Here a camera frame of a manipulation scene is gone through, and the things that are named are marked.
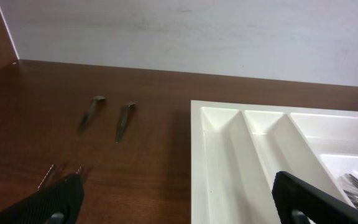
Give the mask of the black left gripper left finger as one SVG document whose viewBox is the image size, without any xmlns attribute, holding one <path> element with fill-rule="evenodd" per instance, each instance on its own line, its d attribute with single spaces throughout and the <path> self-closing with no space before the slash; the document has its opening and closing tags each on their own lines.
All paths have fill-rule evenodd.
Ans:
<svg viewBox="0 0 358 224">
<path fill-rule="evenodd" d="M 73 173 L 0 211 L 0 223 L 43 224 L 61 215 L 61 222 L 75 224 L 85 193 L 81 175 Z"/>
</svg>

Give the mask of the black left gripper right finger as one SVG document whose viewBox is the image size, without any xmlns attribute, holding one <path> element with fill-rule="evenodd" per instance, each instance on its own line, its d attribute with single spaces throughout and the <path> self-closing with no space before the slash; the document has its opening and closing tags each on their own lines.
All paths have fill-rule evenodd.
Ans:
<svg viewBox="0 0 358 224">
<path fill-rule="evenodd" d="M 358 210 L 294 175 L 275 175 L 272 196 L 282 224 L 358 224 Z"/>
</svg>

